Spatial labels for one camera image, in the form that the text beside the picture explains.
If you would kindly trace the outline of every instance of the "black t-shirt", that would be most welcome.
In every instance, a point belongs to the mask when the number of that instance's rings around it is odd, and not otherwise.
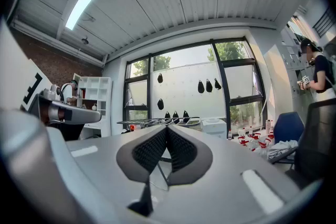
[[[318,55],[315,58],[315,71],[314,71],[314,76],[313,79],[315,82],[317,81],[317,72],[319,71],[324,71],[326,77],[334,84],[334,77],[332,74],[332,66],[331,63],[324,57],[323,55]],[[326,80],[326,83],[324,84],[324,89],[320,91],[316,91],[317,93],[322,93],[325,92],[325,90],[332,88],[332,85],[329,83],[328,80]]]

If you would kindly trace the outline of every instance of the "shelving unit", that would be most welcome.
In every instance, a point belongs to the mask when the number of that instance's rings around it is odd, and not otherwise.
[[[81,96],[81,91],[85,90],[85,96]],[[111,78],[102,77],[79,77],[77,94],[77,106],[82,107],[83,100],[94,100],[97,104],[97,111],[101,113],[101,120],[96,123],[84,125],[87,129],[100,129],[101,136],[111,135]]]

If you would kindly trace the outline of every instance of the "brick wall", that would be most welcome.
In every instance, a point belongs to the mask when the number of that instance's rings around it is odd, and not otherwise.
[[[31,59],[52,84],[68,83],[74,73],[84,77],[101,77],[102,68],[94,66],[13,28],[10,29],[28,59]]]

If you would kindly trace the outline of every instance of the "fluorescent light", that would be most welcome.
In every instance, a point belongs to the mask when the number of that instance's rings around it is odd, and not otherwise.
[[[65,26],[69,28],[70,30],[73,30],[76,22],[78,21],[80,15],[83,13],[84,9],[89,5],[91,0],[78,0],[75,4],[75,7],[73,8],[67,23]]]

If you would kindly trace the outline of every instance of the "black window frame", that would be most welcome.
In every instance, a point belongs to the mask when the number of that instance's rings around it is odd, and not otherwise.
[[[219,54],[218,51],[216,49],[216,43],[222,43],[222,42],[235,42],[235,41],[243,41],[245,43],[245,46],[249,47],[249,52],[252,53],[253,58],[246,58],[246,59],[235,59],[235,60],[226,60],[226,61],[221,61],[219,58]],[[183,46],[178,46],[178,47],[174,47],[171,49],[167,49],[167,50],[162,50],[153,54],[149,54],[145,57],[141,57],[138,58],[136,60],[133,61],[129,61],[127,62],[126,65],[126,71],[125,71],[125,78],[127,77],[127,72],[128,72],[128,68],[130,68],[132,63],[141,61],[141,60],[146,60],[148,59],[148,73],[145,75],[141,75],[138,77],[134,77],[134,78],[128,78],[124,80],[124,95],[123,95],[123,120],[127,120],[127,113],[129,110],[141,110],[141,111],[147,111],[147,115],[148,118],[152,117],[151,114],[151,62],[152,59],[154,59],[153,57],[155,56],[159,56],[162,54],[166,54],[168,52],[173,52],[173,51],[177,51],[177,50],[183,50],[183,49],[188,49],[188,48],[193,48],[193,47],[198,47],[198,46],[203,46],[203,45],[211,45],[213,52],[214,52],[214,56],[215,56],[215,61],[218,64],[218,68],[219,68],[219,74],[221,76],[222,79],[222,87],[223,87],[223,91],[224,91],[224,100],[225,100],[225,109],[226,109],[226,126],[227,126],[227,134],[228,134],[228,130],[231,128],[231,118],[230,118],[230,107],[231,106],[236,106],[236,105],[241,105],[241,104],[249,104],[249,103],[254,103],[254,102],[260,102],[261,101],[261,105],[262,107],[265,105],[266,102],[266,95],[265,95],[265,88],[264,88],[264,83],[262,81],[262,76],[260,73],[260,69],[258,67],[258,63],[256,61],[256,57],[253,53],[253,50],[251,49],[251,46],[249,44],[249,42],[247,41],[246,37],[242,37],[242,38],[226,38],[226,39],[210,39],[207,41],[202,41],[202,42],[197,42],[197,43],[192,43],[192,44],[187,44],[187,45],[183,45]],[[260,84],[261,87],[261,94],[258,95],[252,95],[252,96],[247,96],[247,97],[241,97],[241,98],[234,98],[231,99],[230,98],[230,92],[229,92],[229,86],[228,86],[228,82],[226,79],[226,74],[225,74],[225,68],[228,67],[238,67],[238,66],[253,66],[254,70],[256,72],[257,75],[257,80]],[[126,101],[126,89],[127,89],[127,85],[128,83],[131,82],[136,82],[136,81],[144,81],[147,80],[147,105],[126,105],[125,101]],[[266,119],[267,119],[267,106],[265,105],[265,108],[263,110],[263,117],[262,117],[262,124],[263,126],[265,126],[266,123]]]

